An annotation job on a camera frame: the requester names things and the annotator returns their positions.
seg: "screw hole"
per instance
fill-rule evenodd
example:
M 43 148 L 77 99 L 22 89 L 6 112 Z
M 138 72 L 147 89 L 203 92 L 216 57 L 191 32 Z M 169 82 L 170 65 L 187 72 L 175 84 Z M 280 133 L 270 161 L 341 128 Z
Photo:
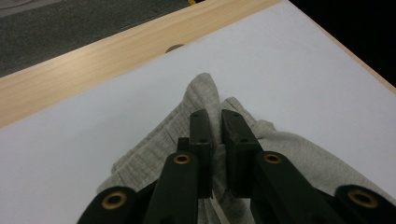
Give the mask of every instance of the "screw hole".
M 186 164 L 189 163 L 191 160 L 190 156 L 181 154 L 174 157 L 174 162 L 177 164 Z
M 123 206 L 126 203 L 126 194 L 122 191 L 115 191 L 108 194 L 102 200 L 102 206 L 107 210 L 113 210 Z
M 276 154 L 267 154 L 264 156 L 264 160 L 273 164 L 278 164 L 282 161 L 282 159 Z
M 366 208 L 378 207 L 378 201 L 376 198 L 368 192 L 360 189 L 353 189 L 347 193 L 348 198 L 355 204 Z

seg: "black plastic part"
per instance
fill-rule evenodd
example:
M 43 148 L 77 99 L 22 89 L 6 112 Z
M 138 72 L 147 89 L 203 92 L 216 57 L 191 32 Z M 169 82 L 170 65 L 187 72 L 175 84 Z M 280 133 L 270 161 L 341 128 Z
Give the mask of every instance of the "black plastic part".
M 168 156 L 143 223 L 196 223 L 198 169 L 198 160 L 190 152 L 180 151 Z
M 120 203 L 120 196 L 125 199 L 124 203 Z M 105 189 L 99 193 L 88 205 L 85 212 L 82 214 L 78 224 L 124 224 L 132 223 L 136 220 L 138 215 L 134 209 L 136 208 L 136 193 L 129 188 L 114 187 Z M 109 208 L 104 208 L 103 203 L 106 202 Z
M 209 198 L 212 196 L 213 139 L 210 132 L 209 116 L 204 109 L 198 110 L 190 116 L 189 151 L 195 154 L 200 164 L 198 197 L 200 199 Z
M 157 180 L 137 192 L 137 205 L 134 208 L 135 216 L 133 222 L 130 223 L 139 224 L 143 222 L 156 186 Z
M 222 141 L 227 150 L 227 182 L 233 196 L 250 198 L 253 187 L 255 155 L 262 151 L 260 143 L 242 115 L 222 110 Z
M 348 223 L 396 223 L 396 207 L 372 190 L 348 185 L 337 189 L 334 203 Z
M 345 223 L 282 154 L 260 152 L 255 164 L 256 181 L 278 223 Z
M 177 139 L 177 151 L 189 151 L 188 137 L 181 137 Z

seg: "crumpled fabric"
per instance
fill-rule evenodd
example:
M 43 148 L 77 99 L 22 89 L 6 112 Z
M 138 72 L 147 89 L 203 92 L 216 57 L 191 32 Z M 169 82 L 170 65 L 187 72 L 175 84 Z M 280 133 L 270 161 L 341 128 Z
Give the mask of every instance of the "crumpled fabric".
M 198 200 L 198 223 L 255 223 L 249 199 L 235 199 L 227 188 L 225 146 L 221 143 L 221 110 L 240 113 L 263 150 L 279 152 L 296 166 L 315 188 L 330 195 L 342 185 L 355 184 L 396 201 L 384 190 L 325 149 L 294 133 L 278 132 L 272 122 L 255 120 L 234 97 L 219 101 L 216 85 L 209 74 L 198 75 L 187 87 L 180 104 L 139 144 L 116 161 L 111 176 L 98 192 L 126 186 L 139 191 L 161 174 L 166 157 L 176 152 L 177 139 L 189 137 L 190 114 L 206 109 L 214 139 L 213 199 Z

